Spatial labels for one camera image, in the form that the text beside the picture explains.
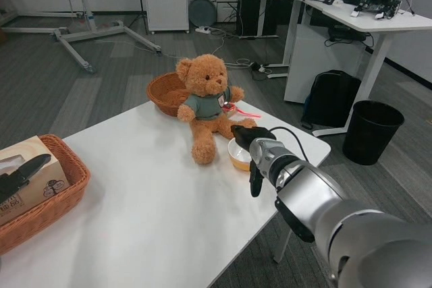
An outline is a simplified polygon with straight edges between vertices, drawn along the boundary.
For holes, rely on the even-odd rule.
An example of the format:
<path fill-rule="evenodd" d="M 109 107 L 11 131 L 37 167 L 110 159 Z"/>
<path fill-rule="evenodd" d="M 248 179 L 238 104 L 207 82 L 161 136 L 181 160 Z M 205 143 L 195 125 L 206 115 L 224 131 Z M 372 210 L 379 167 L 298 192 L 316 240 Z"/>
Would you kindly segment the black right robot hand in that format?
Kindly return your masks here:
<path fill-rule="evenodd" d="M 247 128 L 242 125 L 232 125 L 231 132 L 234 135 L 235 142 L 241 148 L 245 149 L 247 152 L 250 153 L 251 156 L 251 162 L 249 166 L 250 192 L 252 197 L 256 198 L 259 196 L 261 192 L 262 182 L 264 177 L 261 175 L 257 167 L 256 159 L 252 156 L 252 153 L 250 152 L 250 145 L 252 144 L 252 141 L 257 138 L 266 138 L 266 139 L 275 140 L 276 137 L 268 129 L 264 127 L 257 127 L 257 126 L 252 128 Z"/>

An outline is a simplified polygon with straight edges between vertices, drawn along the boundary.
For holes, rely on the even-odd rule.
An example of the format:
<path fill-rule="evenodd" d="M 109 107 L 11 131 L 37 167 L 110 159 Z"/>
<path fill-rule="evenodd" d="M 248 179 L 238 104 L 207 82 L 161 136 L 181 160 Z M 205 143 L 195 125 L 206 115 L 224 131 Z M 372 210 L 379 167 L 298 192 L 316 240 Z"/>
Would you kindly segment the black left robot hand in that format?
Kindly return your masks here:
<path fill-rule="evenodd" d="M 25 162 L 14 172 L 1 174 L 1 203 L 4 203 L 21 188 L 27 186 L 30 183 L 30 178 L 38 173 L 50 160 L 50 154 L 40 154 Z"/>

